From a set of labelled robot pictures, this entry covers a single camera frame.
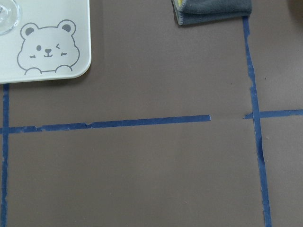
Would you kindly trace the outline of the grey folded cloth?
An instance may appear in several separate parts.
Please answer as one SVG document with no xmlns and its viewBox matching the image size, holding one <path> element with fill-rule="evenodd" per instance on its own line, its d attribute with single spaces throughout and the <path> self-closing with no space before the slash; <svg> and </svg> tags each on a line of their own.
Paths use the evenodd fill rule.
<svg viewBox="0 0 303 227">
<path fill-rule="evenodd" d="M 173 0 L 180 26 L 246 17 L 252 12 L 250 0 Z"/>
</svg>

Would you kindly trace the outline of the wine glass on tray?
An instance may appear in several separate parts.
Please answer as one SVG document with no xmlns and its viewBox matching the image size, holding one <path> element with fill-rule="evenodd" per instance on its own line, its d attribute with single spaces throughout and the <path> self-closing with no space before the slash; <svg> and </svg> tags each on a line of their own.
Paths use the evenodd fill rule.
<svg viewBox="0 0 303 227">
<path fill-rule="evenodd" d="M 13 30 L 19 23 L 20 15 L 20 6 L 15 0 L 1 0 L 0 35 L 5 35 Z"/>
</svg>

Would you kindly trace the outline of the cream bear tray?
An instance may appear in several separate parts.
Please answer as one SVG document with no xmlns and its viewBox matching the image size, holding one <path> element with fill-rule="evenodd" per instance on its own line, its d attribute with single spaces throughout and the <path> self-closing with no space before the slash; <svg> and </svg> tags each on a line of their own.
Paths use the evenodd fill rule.
<svg viewBox="0 0 303 227">
<path fill-rule="evenodd" d="M 18 25 L 0 35 L 0 82 L 72 79 L 91 65 L 88 0 L 16 0 Z"/>
</svg>

